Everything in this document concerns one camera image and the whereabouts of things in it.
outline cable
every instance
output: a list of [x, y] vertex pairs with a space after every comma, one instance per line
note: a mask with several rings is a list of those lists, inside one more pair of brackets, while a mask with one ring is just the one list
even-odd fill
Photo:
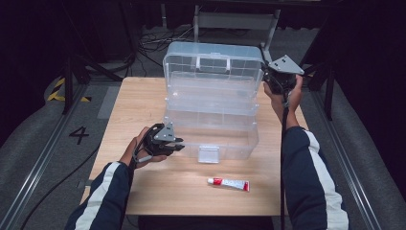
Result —
[[[133, 54], [133, 53], [131, 53], [131, 54], [129, 54], [128, 55], [128, 57], [126, 57], [124, 60], [123, 60], [123, 63], [124, 63], [124, 65], [122, 65], [122, 66], [119, 66], [119, 67], [115, 67], [115, 68], [112, 68], [112, 69], [107, 69], [109, 72], [111, 72], [111, 73], [117, 73], [117, 72], [119, 72], [119, 71], [122, 71], [122, 70], [124, 70], [124, 69], [126, 69], [126, 68], [128, 68], [128, 66], [130, 66], [130, 65], [132, 65], [133, 63], [134, 63], [134, 61], [135, 61], [135, 55]], [[87, 70], [90, 74], [102, 74], [100, 71], [98, 71], [98, 70], [95, 70], [95, 69], [88, 69]]]
[[140, 61], [140, 63], [141, 63], [141, 67], [143, 68], [143, 71], [144, 71], [144, 78], [147, 76], [147, 70], [146, 70], [146, 68], [144, 68], [144, 64], [143, 64], [143, 62], [137, 57], [137, 59]]
[[[60, 0], [60, 3], [61, 3], [61, 5], [62, 5], [63, 11], [65, 12], [66, 16], [67, 16], [68, 19], [69, 19], [70, 24], [72, 25], [72, 27], [74, 28], [76, 34], [78, 35], [78, 38], [79, 38], [79, 40], [80, 40], [80, 43], [83, 45], [84, 51], [85, 51], [86, 54], [90, 57], [90, 59], [92, 59], [92, 60], [94, 61], [95, 59], [93, 58], [93, 56], [92, 56], [92, 54], [90, 53], [90, 51], [87, 49], [87, 46], [86, 46], [86, 44], [85, 44], [85, 42], [84, 42], [82, 36], [80, 35], [80, 32], [78, 31], [77, 27], [75, 26], [75, 23], [74, 23], [72, 17], [70, 16], [69, 12], [67, 11], [67, 9], [66, 9], [66, 7], [65, 7], [65, 4], [63, 3], [63, 0]], [[129, 42], [130, 47], [132, 47], [132, 43], [131, 43], [131, 40], [130, 40], [130, 39], [128, 39], [128, 42]], [[111, 72], [111, 73], [116, 73], [116, 72], [119, 72], [119, 71], [124, 70], [124, 69], [127, 68], [129, 65], [131, 65], [132, 63], [134, 63], [134, 60], [135, 60], [135, 59], [134, 59], [134, 58], [129, 58], [129, 57], [131, 57], [131, 56], [134, 56], [133, 48], [131, 48], [131, 54], [125, 59], [126, 61], [124, 61], [124, 65], [123, 65], [123, 66], [119, 66], [119, 67], [112, 68], [112, 69], [107, 69], [107, 70], [108, 70], [109, 72]], [[91, 73], [91, 74], [101, 73], [101, 72], [99, 72], [99, 71], [97, 71], [97, 70], [87, 70], [87, 71], [88, 71], [89, 73]]]
[[283, 92], [283, 115], [282, 115], [282, 138], [281, 138], [281, 230], [284, 230], [284, 183], [283, 183], [283, 177], [282, 177], [282, 166], [283, 166], [283, 153], [282, 153], [282, 146], [283, 146], [283, 138], [284, 134], [286, 133], [286, 120], [287, 120], [287, 114], [289, 113], [289, 101], [288, 101], [288, 93], [289, 92]]
[[160, 64], [160, 63], [158, 63], [157, 61], [155, 61], [154, 59], [150, 58], [150, 57], [147, 55], [147, 53], [144, 53], [142, 50], [139, 50], [139, 53], [140, 53], [142, 56], [144, 56], [144, 57], [148, 58], [149, 60], [151, 60], [152, 62], [154, 62], [155, 64], [157, 64], [157, 65], [163, 67], [162, 64]]
[[125, 70], [124, 78], [126, 78], [126, 77], [127, 77], [127, 74], [128, 74], [128, 68], [129, 68], [129, 66], [128, 66], [128, 67], [127, 67], [127, 69]]
[[73, 171], [71, 171], [68, 175], [66, 175], [62, 180], [60, 180], [59, 182], [57, 182], [57, 184], [52, 187], [37, 203], [36, 205], [33, 207], [33, 209], [30, 211], [30, 213], [27, 215], [27, 217], [25, 218], [23, 224], [21, 225], [21, 230], [24, 229], [24, 227], [26, 226], [28, 220], [30, 219], [30, 217], [33, 215], [33, 213], [35, 212], [35, 210], [39, 207], [39, 205], [42, 203], [42, 201], [44, 201], [44, 199], [51, 193], [53, 192], [60, 184], [62, 184], [66, 179], [68, 179], [72, 174], [74, 174], [77, 170], [79, 170], [99, 149], [101, 145], [98, 145], [96, 147], [95, 150], [93, 150], [92, 153], [90, 153], [89, 156], [86, 157], [86, 159], [84, 159], [83, 162], [81, 162]]
[[[188, 28], [186, 31], [176, 33], [173, 31], [170, 36], [167, 36], [168, 33], [165, 33], [161, 35], [160, 37], [157, 37], [156, 34], [144, 34], [141, 39], [140, 39], [140, 48], [139, 50], [144, 51], [144, 53], [147, 52], [156, 52], [156, 51], [163, 51], [165, 50], [168, 46], [169, 43], [175, 40], [188, 40], [188, 37], [192, 34], [192, 29], [193, 26]], [[148, 48], [146, 45], [153, 45], [156, 44], [154, 48]]]
[[146, 134], [143, 136], [143, 138], [141, 138], [140, 143], [136, 144], [136, 147], [134, 148], [134, 151], [132, 152], [132, 159], [131, 159], [131, 163], [130, 163], [130, 169], [131, 169], [131, 168], [132, 168], [133, 170], [137, 169], [137, 163], [138, 163], [138, 162], [143, 162], [143, 161], [140, 161], [140, 160], [145, 159], [145, 157], [143, 157], [143, 158], [141, 158], [141, 159], [137, 159], [138, 153], [139, 153], [141, 150], [145, 150], [145, 151], [148, 153], [148, 155], [150, 155], [151, 157], [153, 156], [153, 152], [150, 152], [150, 151], [147, 149], [146, 146], [143, 146], [141, 149], [140, 149], [140, 147], [141, 147], [141, 145], [144, 143], [144, 140], [146, 139], [146, 137], [148, 136], [148, 134], [151, 133], [151, 131], [153, 131], [154, 129], [158, 128], [159, 125], [160, 125], [160, 124], [155, 124], [155, 125], [151, 126], [151, 127], [148, 129], [148, 131], [146, 132]]

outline white stripe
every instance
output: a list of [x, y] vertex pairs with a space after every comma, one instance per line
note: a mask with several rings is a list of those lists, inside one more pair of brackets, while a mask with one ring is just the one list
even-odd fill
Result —
[[343, 198], [335, 192], [334, 181], [328, 173], [327, 167], [319, 155], [320, 146], [314, 137], [313, 133], [306, 131], [310, 140], [311, 158], [314, 168], [319, 176], [320, 183], [325, 191], [325, 199], [327, 203], [327, 229], [349, 229], [349, 217], [347, 212], [341, 209]]
[[104, 178], [101, 185], [95, 190], [95, 192], [90, 196], [87, 206], [84, 209], [83, 214], [78, 218], [76, 222], [76, 229], [90, 229], [93, 220], [96, 217], [101, 205], [102, 200], [107, 194], [108, 187], [111, 184], [114, 172], [117, 167], [120, 166], [120, 163], [113, 162], [105, 171]]

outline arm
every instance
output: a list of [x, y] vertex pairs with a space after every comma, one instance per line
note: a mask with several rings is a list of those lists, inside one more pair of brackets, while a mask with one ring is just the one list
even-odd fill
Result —
[[[299, 126], [295, 111], [302, 98], [303, 78], [296, 77], [296, 86], [289, 97], [286, 133], [282, 143], [282, 179], [287, 209], [294, 229], [349, 229], [343, 200], [327, 168], [327, 161], [314, 135]], [[282, 120], [282, 96], [272, 94], [272, 108]]]
[[[128, 166], [132, 151], [137, 143], [141, 142], [147, 130], [145, 127], [133, 138], [120, 161], [104, 167], [93, 181], [89, 197], [71, 214], [65, 229], [121, 229], [134, 175], [134, 171]], [[142, 150], [138, 155], [142, 158], [147, 153]], [[166, 158], [165, 155], [153, 156], [149, 161], [137, 164], [137, 169], [148, 162], [160, 162]]]

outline hand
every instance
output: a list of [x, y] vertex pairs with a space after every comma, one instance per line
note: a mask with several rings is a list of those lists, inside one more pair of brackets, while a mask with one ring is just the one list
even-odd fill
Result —
[[[137, 147], [138, 143], [141, 142], [141, 140], [146, 135], [148, 130], [149, 130], [149, 127], [144, 127], [144, 129], [140, 132], [140, 134], [132, 139], [132, 141], [129, 143], [128, 147], [126, 148], [122, 158], [120, 159], [121, 162], [123, 162], [127, 166], [129, 166], [129, 163], [131, 162], [131, 158], [132, 158], [132, 152]], [[148, 155], [148, 153], [142, 148], [143, 148], [143, 146], [140, 146], [140, 152], [138, 153], [138, 156], [137, 156], [138, 158], [143, 158]], [[148, 160], [146, 162], [137, 163], [137, 169], [142, 168], [143, 166], [147, 165], [149, 162], [161, 162], [166, 159], [167, 159], [167, 157], [165, 155], [153, 156], [150, 160]]]
[[[299, 106], [299, 103], [302, 99], [302, 85], [303, 85], [303, 77], [296, 75], [296, 85], [291, 90], [289, 100], [289, 113], [287, 115], [286, 121], [286, 128], [298, 126], [299, 123], [296, 120], [296, 109]], [[280, 121], [282, 121], [283, 116], [283, 95], [273, 94], [269, 85], [264, 82], [263, 83], [264, 92], [268, 97], [271, 99], [272, 108], [274, 109], [275, 113], [277, 114]]]

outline white tube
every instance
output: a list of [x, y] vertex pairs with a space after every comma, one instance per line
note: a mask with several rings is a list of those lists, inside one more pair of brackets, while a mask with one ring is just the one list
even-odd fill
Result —
[[229, 188], [239, 189], [245, 192], [250, 192], [250, 182], [248, 180], [209, 178], [207, 179], [207, 182], [213, 185], [226, 186]]

